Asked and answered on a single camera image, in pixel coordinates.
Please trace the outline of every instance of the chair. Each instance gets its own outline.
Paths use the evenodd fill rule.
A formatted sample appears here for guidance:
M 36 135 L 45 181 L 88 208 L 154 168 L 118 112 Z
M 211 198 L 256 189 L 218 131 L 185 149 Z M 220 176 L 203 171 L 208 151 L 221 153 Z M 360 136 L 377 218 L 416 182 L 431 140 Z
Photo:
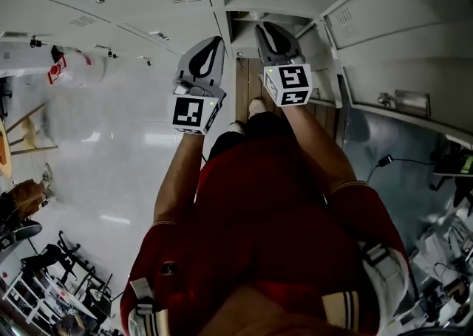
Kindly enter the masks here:
M 98 332 L 101 324 L 110 317 L 112 311 L 112 302 L 119 298 L 123 293 L 119 294 L 115 298 L 112 298 L 109 283 L 112 280 L 113 274 L 109 276 L 109 279 L 106 282 L 97 277 L 95 267 L 89 266 L 89 262 L 87 260 L 83 261 L 75 254 L 81 245 L 76 244 L 73 248 L 69 248 L 63 238 L 63 234 L 63 231 L 59 231 L 58 246 L 64 251 L 64 255 L 67 256 L 71 263 L 68 263 L 68 267 L 63 265 L 66 272 L 64 273 L 60 282 L 65 284 L 67 276 L 69 274 L 74 275 L 72 268 L 75 265 L 78 265 L 87 272 L 78 287 L 76 287 L 73 295 L 77 296 L 81 290 L 81 287 L 86 283 L 86 281 L 88 282 L 85 290 L 85 298 L 82 300 L 82 304 L 97 318 L 97 324 L 94 332 Z
M 442 157 L 435 166 L 434 174 L 441 175 L 438 184 L 430 184 L 432 191 L 438 191 L 446 180 L 455 178 L 455 197 L 453 207 L 456 208 L 467 199 L 470 202 L 469 216 L 473 209 L 473 154 L 471 151 L 455 151 Z
M 0 252 L 14 245 L 17 241 L 38 235 L 43 226 L 31 219 L 19 219 L 15 202 L 0 195 Z
M 7 91 L 5 88 L 5 84 L 7 83 L 7 78 L 0 78 L 0 118 L 4 119 L 8 112 L 5 111 L 5 107 L 3 104 L 3 97 L 12 97 L 12 93 Z
M 7 130 L 5 130 L 4 125 L 2 122 L 0 122 L 0 171 L 6 176 L 10 177 L 12 175 L 12 162 L 11 162 L 11 156 L 15 155 L 22 155 L 22 154 L 30 154 L 32 152 L 39 152 L 39 151 L 46 151 L 46 150 L 52 150 L 57 148 L 58 146 L 54 145 L 51 147 L 40 147 L 37 148 L 35 146 L 35 136 L 36 132 L 34 130 L 34 125 L 31 122 L 30 116 L 35 114 L 38 110 L 42 109 L 44 107 L 44 103 L 41 104 L 40 106 L 34 108 L 31 112 L 27 113 L 23 117 L 21 117 L 19 120 L 17 120 L 14 124 L 11 125 Z M 24 129 L 26 130 L 25 135 L 18 139 L 14 140 L 13 142 L 8 141 L 8 133 L 10 133 L 14 128 L 16 128 L 18 125 L 22 124 Z M 20 150 L 20 151 L 11 151 L 10 148 L 14 145 L 17 145 L 21 142 L 28 142 L 28 144 L 33 145 L 32 148 Z

